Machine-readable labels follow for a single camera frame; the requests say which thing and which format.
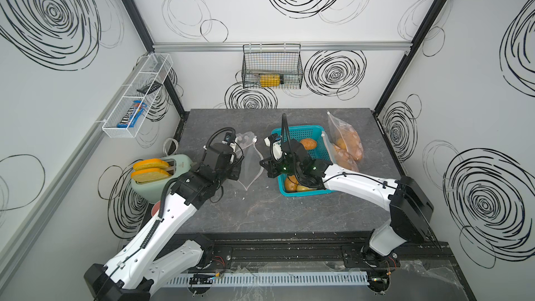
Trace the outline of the upper toast slice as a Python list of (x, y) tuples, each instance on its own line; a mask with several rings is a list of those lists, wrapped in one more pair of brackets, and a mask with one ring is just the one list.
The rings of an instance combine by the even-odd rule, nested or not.
[(145, 169), (167, 169), (170, 165), (168, 162), (159, 158), (153, 158), (149, 160), (142, 160), (133, 164), (132, 169), (135, 171), (141, 171)]

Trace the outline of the potato bottom left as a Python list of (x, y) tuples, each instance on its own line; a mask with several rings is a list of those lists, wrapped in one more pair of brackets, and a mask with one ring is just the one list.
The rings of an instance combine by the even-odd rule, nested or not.
[(298, 191), (299, 182), (295, 176), (287, 176), (284, 181), (285, 192), (294, 193)]

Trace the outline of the clear zipper bag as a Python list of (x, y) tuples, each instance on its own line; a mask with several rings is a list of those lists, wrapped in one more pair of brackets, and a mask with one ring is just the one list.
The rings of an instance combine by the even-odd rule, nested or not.
[(360, 162), (364, 157), (364, 148), (358, 132), (349, 123), (327, 113), (333, 143), (340, 149), (345, 150), (353, 160)]
[(332, 144), (329, 140), (329, 137), (325, 131), (321, 133), (322, 140), (327, 149), (330, 160), (340, 166), (341, 168), (348, 169), (351, 171), (358, 172), (358, 164), (353, 160), (352, 156), (344, 149)]
[(263, 155), (256, 147), (258, 137), (253, 132), (239, 133), (236, 140), (241, 147), (238, 155), (244, 156), (244, 159), (241, 164), (240, 178), (228, 183), (235, 190), (248, 191), (263, 173), (263, 168), (260, 166)]

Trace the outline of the mint green toaster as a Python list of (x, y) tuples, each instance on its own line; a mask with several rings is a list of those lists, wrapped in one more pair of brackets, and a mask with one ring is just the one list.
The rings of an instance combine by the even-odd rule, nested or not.
[(139, 196), (155, 204), (167, 182), (189, 171), (192, 165), (184, 154), (142, 160), (132, 166), (130, 185)]

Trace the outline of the potato top right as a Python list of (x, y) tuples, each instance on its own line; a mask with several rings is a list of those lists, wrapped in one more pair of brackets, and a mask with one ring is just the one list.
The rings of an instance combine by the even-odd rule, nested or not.
[(300, 143), (307, 151), (314, 150), (318, 146), (318, 142), (311, 138), (302, 139), (300, 140)]

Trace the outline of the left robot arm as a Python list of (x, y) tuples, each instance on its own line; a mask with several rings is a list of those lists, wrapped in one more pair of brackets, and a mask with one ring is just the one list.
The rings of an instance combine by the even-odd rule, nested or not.
[(243, 152), (237, 143), (208, 143), (200, 165), (172, 178), (162, 190), (155, 216), (117, 255), (84, 274), (94, 300), (150, 300), (167, 282), (194, 267), (210, 264), (213, 242), (192, 236), (160, 256), (175, 233), (217, 191), (224, 181), (237, 180)]

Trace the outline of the lower toast slice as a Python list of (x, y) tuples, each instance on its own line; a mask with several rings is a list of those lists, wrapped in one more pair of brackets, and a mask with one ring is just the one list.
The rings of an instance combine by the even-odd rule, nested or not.
[(151, 183), (170, 177), (171, 174), (163, 169), (145, 169), (131, 174), (132, 180), (136, 183)]

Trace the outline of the yellow item in basket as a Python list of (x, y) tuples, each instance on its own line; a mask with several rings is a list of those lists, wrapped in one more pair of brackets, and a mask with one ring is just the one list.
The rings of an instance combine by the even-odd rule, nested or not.
[(278, 74), (262, 74), (260, 75), (261, 88), (273, 88), (281, 85), (281, 75)]

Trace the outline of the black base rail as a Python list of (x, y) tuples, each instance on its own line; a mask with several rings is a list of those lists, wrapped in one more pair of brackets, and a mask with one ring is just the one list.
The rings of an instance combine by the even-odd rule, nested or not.
[[(204, 236), (212, 244), (208, 251), (225, 263), (342, 261), (346, 267), (364, 268), (361, 249), (368, 244), (371, 231), (297, 232), (297, 233), (211, 233), (176, 234), (157, 255), (157, 259), (178, 249), (185, 241)], [(447, 242), (422, 244), (406, 242), (390, 255), (398, 260), (449, 260), (453, 252)]]

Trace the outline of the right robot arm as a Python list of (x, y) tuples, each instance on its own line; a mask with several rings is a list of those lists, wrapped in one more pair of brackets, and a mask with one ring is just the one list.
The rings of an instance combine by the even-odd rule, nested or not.
[(406, 242), (422, 244), (436, 238), (430, 226), (433, 204), (414, 179), (379, 178), (313, 159), (302, 143), (270, 135), (265, 139), (270, 156), (260, 161), (267, 176), (284, 175), (290, 183), (311, 191), (342, 192), (371, 202), (390, 214), (390, 219), (372, 231), (361, 253), (367, 260), (383, 260)]

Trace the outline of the blue candy packet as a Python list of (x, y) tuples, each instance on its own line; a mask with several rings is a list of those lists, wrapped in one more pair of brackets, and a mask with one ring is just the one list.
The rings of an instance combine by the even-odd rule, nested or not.
[(128, 108), (123, 118), (117, 123), (117, 128), (133, 128), (138, 118), (145, 112), (146, 103), (135, 100)]

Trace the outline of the black remote control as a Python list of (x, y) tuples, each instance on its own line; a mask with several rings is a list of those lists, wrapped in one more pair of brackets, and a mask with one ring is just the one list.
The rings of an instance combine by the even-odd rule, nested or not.
[(160, 82), (153, 82), (150, 84), (147, 84), (145, 86), (142, 86), (142, 88), (137, 89), (137, 92), (141, 95), (150, 95), (157, 90), (159, 90), (162, 87), (162, 84)]

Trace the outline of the toast slice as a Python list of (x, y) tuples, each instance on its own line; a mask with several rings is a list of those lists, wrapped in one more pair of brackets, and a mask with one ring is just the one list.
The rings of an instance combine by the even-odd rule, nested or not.
[(170, 165), (168, 162), (159, 158), (153, 158), (149, 160), (142, 160), (133, 164), (132, 169), (135, 171), (141, 171), (145, 169), (167, 169)]
[(171, 174), (163, 169), (145, 169), (131, 174), (132, 180), (136, 183), (151, 183), (170, 177)]

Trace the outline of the green yellowish potato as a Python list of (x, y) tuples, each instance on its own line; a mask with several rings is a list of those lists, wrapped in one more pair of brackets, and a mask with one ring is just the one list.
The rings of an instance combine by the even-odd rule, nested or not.
[(309, 192), (312, 191), (312, 188), (305, 187), (303, 185), (298, 185), (297, 192)]

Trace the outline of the red cup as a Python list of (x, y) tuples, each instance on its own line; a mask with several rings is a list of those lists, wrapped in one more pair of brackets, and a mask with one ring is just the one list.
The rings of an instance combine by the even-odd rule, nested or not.
[(152, 216), (155, 216), (155, 215), (157, 215), (157, 214), (159, 213), (159, 211), (160, 211), (160, 204), (161, 204), (161, 202), (157, 202), (157, 203), (152, 207), (152, 209), (151, 209), (151, 215), (152, 215)]

